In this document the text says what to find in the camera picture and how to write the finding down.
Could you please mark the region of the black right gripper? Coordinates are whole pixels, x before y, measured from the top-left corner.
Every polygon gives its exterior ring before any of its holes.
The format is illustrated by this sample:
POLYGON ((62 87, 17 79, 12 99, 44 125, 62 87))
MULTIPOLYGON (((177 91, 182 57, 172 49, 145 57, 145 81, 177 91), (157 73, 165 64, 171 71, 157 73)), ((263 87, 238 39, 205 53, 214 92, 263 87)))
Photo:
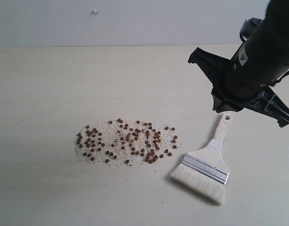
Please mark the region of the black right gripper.
POLYGON ((231 59, 196 48, 188 62, 197 64, 212 83, 213 110, 239 112, 246 108, 289 125, 289 108, 271 89, 271 83, 289 69, 289 64, 252 55, 240 47, 231 59))

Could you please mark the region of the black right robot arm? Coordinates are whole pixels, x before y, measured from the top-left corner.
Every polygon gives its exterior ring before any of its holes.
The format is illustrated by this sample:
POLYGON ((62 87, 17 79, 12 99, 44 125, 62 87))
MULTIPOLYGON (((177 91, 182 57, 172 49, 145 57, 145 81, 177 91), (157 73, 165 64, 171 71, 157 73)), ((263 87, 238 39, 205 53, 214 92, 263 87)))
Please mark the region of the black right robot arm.
POLYGON ((226 59, 196 48, 188 62, 196 64, 212 83, 213 110, 249 109, 289 125, 289 108, 273 87, 289 75, 289 0, 272 0, 265 17, 247 19, 241 46, 226 59))

